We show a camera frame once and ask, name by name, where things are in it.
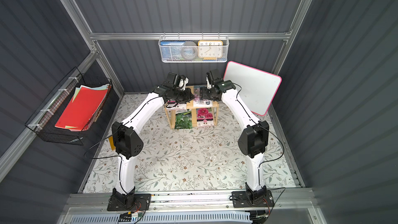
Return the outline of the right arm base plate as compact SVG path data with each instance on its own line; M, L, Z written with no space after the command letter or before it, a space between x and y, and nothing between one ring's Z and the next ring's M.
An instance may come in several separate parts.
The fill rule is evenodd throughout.
M259 195L250 195L246 191L233 191L232 195L229 197L235 208L245 208L245 207L273 207L275 205L274 197L270 190L262 192Z

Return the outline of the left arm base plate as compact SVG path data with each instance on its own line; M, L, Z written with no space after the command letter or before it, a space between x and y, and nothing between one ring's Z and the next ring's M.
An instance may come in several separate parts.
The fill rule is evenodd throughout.
M107 211L146 211L149 208L151 194L123 195L113 194L107 206Z

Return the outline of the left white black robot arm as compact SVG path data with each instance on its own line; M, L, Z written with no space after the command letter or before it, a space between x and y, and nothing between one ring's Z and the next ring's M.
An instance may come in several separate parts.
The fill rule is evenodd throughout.
M144 148L139 134L150 117L169 101L184 103L193 99L191 90L186 88L188 82L189 79L184 75L168 73L165 81L155 86L133 113L121 122L113 123L112 138L119 162L116 192L127 195L134 191L136 159Z

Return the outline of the purple flower seed bag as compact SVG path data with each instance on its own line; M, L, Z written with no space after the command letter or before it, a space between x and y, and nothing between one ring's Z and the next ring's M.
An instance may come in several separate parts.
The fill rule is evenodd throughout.
M193 88L193 94L194 94L194 100L193 100L193 106L200 108L200 107L212 107L213 106L213 101L202 101L199 99L199 87L205 87L205 86L194 86Z

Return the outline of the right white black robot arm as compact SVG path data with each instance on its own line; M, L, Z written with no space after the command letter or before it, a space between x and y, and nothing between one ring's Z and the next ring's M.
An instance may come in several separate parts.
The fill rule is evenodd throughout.
M256 117L239 96L236 85L224 80L218 69L206 73L207 89L203 97L212 101L223 102L232 112L241 127L238 147L246 157L247 181L249 194L259 195L266 192L266 185L261 179L260 164L268 145L269 125Z

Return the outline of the wooden two-tier shelf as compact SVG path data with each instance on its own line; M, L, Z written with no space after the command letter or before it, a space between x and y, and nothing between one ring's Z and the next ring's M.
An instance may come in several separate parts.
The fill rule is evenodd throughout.
M186 103L187 104L187 109L185 111L169 111L166 109L166 106L164 107L165 113L166 113L166 117L168 120L168 123L171 127L171 129L175 129L175 120L176 120L176 114L177 113L184 113L184 112L192 112L192 128L196 128L197 127L197 107L193 106L193 100ZM214 122L215 125L217 125L218 123L218 113L219 113L219 103L216 101L213 101L213 106L211 107L213 114L214 114Z

